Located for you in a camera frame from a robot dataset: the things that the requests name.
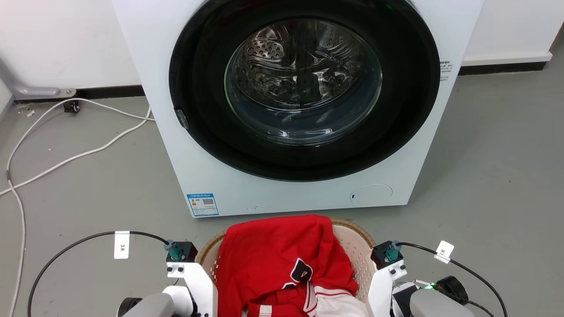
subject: blue and white sticker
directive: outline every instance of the blue and white sticker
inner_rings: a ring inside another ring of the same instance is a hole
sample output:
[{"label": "blue and white sticker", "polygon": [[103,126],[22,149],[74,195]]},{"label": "blue and white sticker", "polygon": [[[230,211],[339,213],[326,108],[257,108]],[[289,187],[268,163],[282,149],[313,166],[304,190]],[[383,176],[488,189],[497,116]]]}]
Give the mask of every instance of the blue and white sticker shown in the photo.
[{"label": "blue and white sticker", "polygon": [[219,215],[212,193],[188,194],[188,204],[194,217]]}]

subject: door glass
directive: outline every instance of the door glass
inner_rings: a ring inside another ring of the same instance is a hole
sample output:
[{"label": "door glass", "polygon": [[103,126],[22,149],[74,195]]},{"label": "door glass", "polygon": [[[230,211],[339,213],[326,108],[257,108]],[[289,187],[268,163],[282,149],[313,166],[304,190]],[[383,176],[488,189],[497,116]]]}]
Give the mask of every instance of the door glass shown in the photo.
[{"label": "door glass", "polygon": [[225,72],[231,109],[258,137],[320,145],[353,131],[382,85],[374,51],[345,27],[315,19],[272,24],[247,38]]}]

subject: white washing machine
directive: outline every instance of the white washing machine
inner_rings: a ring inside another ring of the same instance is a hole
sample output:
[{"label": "white washing machine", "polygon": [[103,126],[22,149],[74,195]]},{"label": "white washing machine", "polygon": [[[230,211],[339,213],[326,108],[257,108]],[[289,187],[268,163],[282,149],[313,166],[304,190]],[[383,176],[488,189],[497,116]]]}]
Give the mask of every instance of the white washing machine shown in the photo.
[{"label": "white washing machine", "polygon": [[217,217],[407,204],[483,0],[113,3],[190,212]]}]

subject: gray metal leg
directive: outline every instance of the gray metal leg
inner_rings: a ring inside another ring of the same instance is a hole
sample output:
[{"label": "gray metal leg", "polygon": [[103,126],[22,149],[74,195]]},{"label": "gray metal leg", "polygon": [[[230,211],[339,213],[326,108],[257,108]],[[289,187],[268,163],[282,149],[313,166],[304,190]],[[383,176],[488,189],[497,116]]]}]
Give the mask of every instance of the gray metal leg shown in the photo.
[{"label": "gray metal leg", "polygon": [[19,81],[2,59],[0,59],[0,78],[14,95],[15,100],[70,98],[76,94],[76,89],[72,88],[30,87]]}]

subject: round glass door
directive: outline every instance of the round glass door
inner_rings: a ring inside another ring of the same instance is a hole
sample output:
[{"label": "round glass door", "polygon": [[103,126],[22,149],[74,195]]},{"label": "round glass door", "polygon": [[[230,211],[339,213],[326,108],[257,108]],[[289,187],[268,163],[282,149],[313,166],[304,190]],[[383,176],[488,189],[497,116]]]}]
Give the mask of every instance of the round glass door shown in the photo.
[{"label": "round glass door", "polygon": [[231,56],[225,92],[260,138],[316,146],[353,131],[381,90],[376,53],[345,27],[316,19],[269,25]]},{"label": "round glass door", "polygon": [[308,182],[404,146],[439,80],[433,36],[406,0],[207,1],[169,70],[194,146],[248,174]]}]

